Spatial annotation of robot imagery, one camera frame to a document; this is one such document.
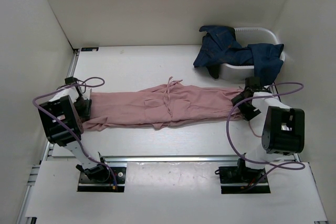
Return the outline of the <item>pink trousers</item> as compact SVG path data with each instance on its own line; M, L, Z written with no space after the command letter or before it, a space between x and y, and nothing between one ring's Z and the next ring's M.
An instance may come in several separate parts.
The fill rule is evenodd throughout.
M180 80L137 92L93 92L86 131L112 127L179 127L204 121L243 119L232 99L242 89L184 86Z

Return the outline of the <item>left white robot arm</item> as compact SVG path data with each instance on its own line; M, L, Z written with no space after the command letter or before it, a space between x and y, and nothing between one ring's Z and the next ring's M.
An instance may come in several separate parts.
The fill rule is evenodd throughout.
M105 84L101 77L90 77L81 81L75 77L65 79L59 89L33 99L38 109L47 140L70 151L80 162L77 169L90 180L110 182L114 187L117 179L112 168L101 155L94 159L81 142L83 125L74 102L82 98L81 87L96 88Z

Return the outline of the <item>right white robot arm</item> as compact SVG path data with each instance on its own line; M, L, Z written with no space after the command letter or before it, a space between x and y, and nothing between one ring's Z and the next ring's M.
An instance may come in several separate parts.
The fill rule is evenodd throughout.
M238 110L244 120L250 122L256 116L265 116L261 143L245 154L238 153L235 167L219 167L215 172L221 183L247 183L252 186L262 181L267 165L279 158L303 151L305 139L305 113L302 109L291 108L278 100L258 77L245 80L243 91L232 99L229 116Z

